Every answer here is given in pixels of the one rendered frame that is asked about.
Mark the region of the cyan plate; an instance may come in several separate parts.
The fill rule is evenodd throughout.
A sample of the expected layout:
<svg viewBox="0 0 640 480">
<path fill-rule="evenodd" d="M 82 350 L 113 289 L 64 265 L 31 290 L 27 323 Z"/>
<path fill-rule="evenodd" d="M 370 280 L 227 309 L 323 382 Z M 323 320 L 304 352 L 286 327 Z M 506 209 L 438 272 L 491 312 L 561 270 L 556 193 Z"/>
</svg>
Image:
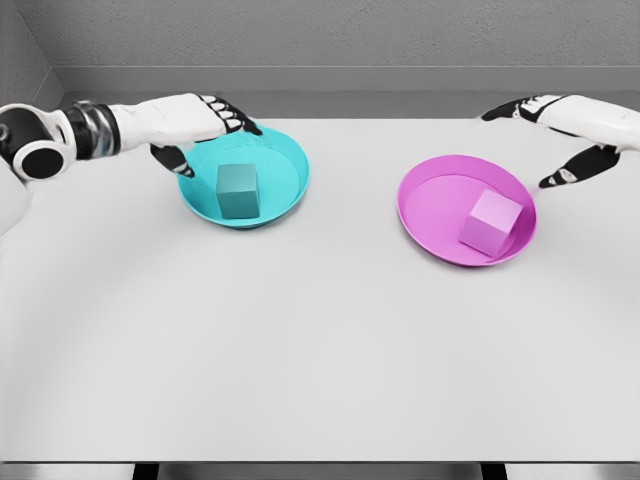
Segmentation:
<svg viewBox="0 0 640 480">
<path fill-rule="evenodd" d="M 180 176 L 178 186 L 193 212 L 218 225 L 248 229 L 282 217 L 301 200 L 310 180 L 306 153 L 284 133 L 266 127 L 261 130 L 261 136 L 239 131 L 197 143 L 185 153 L 195 177 Z M 218 166 L 248 163 L 257 168 L 260 215 L 250 219 L 225 219 L 216 197 Z"/>
</svg>

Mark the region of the pink block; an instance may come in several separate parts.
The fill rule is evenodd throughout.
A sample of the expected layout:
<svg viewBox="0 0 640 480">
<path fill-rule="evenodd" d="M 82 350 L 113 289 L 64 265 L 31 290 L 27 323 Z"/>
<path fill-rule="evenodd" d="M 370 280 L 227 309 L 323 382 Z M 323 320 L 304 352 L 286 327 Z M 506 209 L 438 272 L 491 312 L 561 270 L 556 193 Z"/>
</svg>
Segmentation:
<svg viewBox="0 0 640 480">
<path fill-rule="evenodd" d="M 485 189 L 465 217 L 459 241 L 487 256 L 502 250 L 523 211 L 523 205 Z"/>
</svg>

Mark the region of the teal block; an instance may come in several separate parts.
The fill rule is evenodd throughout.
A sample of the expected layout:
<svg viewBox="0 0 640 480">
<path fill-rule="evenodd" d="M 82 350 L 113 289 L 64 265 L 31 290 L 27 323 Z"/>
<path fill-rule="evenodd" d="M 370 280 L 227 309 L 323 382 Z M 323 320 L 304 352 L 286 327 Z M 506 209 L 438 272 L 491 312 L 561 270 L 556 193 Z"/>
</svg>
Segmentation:
<svg viewBox="0 0 640 480">
<path fill-rule="evenodd" d="M 216 197 L 225 219 L 250 219 L 260 215 L 260 193 L 256 165 L 218 166 Z"/>
</svg>

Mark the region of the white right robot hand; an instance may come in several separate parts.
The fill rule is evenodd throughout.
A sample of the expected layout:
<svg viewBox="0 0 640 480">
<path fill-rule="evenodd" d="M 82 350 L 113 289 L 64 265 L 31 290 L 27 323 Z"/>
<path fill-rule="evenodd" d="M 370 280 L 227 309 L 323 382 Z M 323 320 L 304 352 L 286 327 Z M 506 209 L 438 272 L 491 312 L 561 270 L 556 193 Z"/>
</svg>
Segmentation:
<svg viewBox="0 0 640 480">
<path fill-rule="evenodd" d="M 615 167 L 633 116 L 626 107 L 582 95 L 537 95 L 499 105 L 480 119 L 522 119 L 592 143 L 540 180 L 538 187 L 548 189 L 582 182 Z"/>
</svg>

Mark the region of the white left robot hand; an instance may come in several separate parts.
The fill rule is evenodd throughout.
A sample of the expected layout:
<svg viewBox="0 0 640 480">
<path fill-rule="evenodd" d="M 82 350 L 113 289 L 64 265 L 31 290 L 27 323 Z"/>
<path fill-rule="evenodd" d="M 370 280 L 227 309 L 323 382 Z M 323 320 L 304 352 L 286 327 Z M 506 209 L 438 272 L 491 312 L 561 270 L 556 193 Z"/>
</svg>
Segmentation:
<svg viewBox="0 0 640 480">
<path fill-rule="evenodd" d="M 244 112 L 219 96 L 183 94 L 154 100 L 155 124 L 147 133 L 153 157 L 167 170 L 186 178 L 195 172 L 182 147 L 212 141 L 238 131 L 261 136 L 262 130 Z"/>
</svg>

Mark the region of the magenta plate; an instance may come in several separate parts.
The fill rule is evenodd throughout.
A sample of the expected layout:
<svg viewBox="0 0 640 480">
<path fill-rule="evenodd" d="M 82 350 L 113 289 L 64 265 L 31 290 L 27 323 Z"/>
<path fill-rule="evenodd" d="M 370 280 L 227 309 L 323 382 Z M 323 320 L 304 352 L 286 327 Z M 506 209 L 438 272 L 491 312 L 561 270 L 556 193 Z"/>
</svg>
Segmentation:
<svg viewBox="0 0 640 480">
<path fill-rule="evenodd" d="M 496 257 L 459 241 L 465 217 L 485 189 L 523 205 Z M 444 261 L 468 267 L 495 265 L 516 257 L 532 241 L 537 227 L 536 208 L 525 186 L 502 167 L 467 155 L 439 156 L 412 168 L 399 185 L 397 210 L 418 245 Z"/>
</svg>

